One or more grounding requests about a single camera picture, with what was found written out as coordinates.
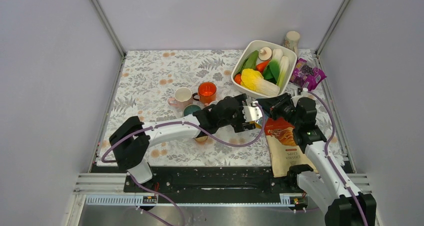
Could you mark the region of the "small orange cup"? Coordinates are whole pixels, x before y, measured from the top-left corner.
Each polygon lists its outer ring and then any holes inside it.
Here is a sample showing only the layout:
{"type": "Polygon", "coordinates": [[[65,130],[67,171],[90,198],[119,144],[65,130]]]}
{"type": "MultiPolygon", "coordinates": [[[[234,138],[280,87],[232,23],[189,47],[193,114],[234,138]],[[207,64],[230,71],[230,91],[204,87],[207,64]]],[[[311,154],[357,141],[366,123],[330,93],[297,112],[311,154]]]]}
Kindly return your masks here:
{"type": "Polygon", "coordinates": [[[202,136],[202,137],[194,138],[194,140],[195,140],[196,142],[198,142],[198,143],[204,142],[204,141],[206,141],[207,139],[208,139],[208,136],[202,136]]]}

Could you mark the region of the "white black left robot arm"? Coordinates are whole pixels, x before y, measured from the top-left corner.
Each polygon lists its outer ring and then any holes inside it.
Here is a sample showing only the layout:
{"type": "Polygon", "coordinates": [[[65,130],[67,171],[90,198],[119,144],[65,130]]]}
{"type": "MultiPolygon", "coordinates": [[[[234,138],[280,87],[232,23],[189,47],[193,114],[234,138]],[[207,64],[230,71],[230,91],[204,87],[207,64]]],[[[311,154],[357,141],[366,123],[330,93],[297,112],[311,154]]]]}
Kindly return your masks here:
{"type": "Polygon", "coordinates": [[[227,96],[182,118],[161,122],[144,123],[138,116],[129,117],[109,137],[111,148],[101,161],[108,162],[107,155],[113,153],[112,162],[133,176],[142,191],[148,192],[155,186],[151,167],[145,159],[149,147],[172,140],[211,137],[226,126],[231,126],[236,133],[253,130],[263,112],[257,102],[248,105],[246,101],[246,94],[227,96]]]}

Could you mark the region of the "beige patterned cup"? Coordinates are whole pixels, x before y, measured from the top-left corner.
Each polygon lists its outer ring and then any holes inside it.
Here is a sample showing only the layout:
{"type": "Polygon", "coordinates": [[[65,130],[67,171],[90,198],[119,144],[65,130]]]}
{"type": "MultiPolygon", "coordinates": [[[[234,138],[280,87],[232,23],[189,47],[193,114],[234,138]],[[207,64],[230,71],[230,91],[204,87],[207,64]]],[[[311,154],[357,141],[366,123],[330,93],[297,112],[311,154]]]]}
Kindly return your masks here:
{"type": "Polygon", "coordinates": [[[289,31],[286,33],[284,40],[283,40],[283,46],[287,49],[292,50],[296,55],[299,53],[299,40],[301,35],[297,31],[289,31]]]}

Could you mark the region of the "orange mug black handle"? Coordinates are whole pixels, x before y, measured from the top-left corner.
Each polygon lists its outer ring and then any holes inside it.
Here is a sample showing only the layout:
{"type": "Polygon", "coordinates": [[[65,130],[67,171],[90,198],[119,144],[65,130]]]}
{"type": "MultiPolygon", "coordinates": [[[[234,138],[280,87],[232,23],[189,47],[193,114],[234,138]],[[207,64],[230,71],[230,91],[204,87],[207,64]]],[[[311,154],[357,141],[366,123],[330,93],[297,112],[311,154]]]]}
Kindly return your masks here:
{"type": "Polygon", "coordinates": [[[204,105],[209,105],[217,98],[217,87],[212,82],[203,82],[199,85],[197,92],[192,94],[192,98],[204,105]]]}

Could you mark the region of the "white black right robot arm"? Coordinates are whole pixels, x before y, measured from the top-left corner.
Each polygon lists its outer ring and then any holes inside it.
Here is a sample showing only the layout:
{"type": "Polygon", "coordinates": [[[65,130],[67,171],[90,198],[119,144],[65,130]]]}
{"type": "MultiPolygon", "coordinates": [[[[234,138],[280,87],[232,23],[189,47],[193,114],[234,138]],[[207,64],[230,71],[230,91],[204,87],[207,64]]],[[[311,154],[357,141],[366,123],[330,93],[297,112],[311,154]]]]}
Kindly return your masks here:
{"type": "Polygon", "coordinates": [[[334,160],[329,140],[316,124],[316,101],[288,93],[258,99],[269,119],[292,124],[293,138],[317,169],[307,165],[292,167],[287,186],[293,192],[305,191],[324,215],[327,226],[374,226],[377,203],[372,194],[358,188],[334,160]]]}

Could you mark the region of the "teal green ceramic mug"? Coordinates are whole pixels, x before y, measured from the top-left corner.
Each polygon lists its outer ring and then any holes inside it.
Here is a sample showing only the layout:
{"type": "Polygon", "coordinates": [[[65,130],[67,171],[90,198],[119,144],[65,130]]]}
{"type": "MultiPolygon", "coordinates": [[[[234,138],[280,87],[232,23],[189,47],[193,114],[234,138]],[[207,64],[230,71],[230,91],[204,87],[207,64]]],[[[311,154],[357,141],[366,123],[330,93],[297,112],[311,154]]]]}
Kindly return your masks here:
{"type": "Polygon", "coordinates": [[[183,116],[188,116],[196,111],[201,110],[202,108],[198,105],[195,104],[191,104],[185,107],[185,109],[183,110],[183,116]]]}

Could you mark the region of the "pink white mug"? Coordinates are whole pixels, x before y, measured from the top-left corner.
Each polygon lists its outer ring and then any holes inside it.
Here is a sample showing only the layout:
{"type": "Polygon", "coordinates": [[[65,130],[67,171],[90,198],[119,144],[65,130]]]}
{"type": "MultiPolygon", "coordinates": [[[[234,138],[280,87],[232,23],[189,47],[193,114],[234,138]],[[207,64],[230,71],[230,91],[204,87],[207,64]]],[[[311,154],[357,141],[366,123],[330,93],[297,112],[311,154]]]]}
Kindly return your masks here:
{"type": "Polygon", "coordinates": [[[168,99],[169,106],[179,110],[184,110],[187,106],[193,104],[193,93],[187,87],[177,89],[174,96],[168,99]]]}

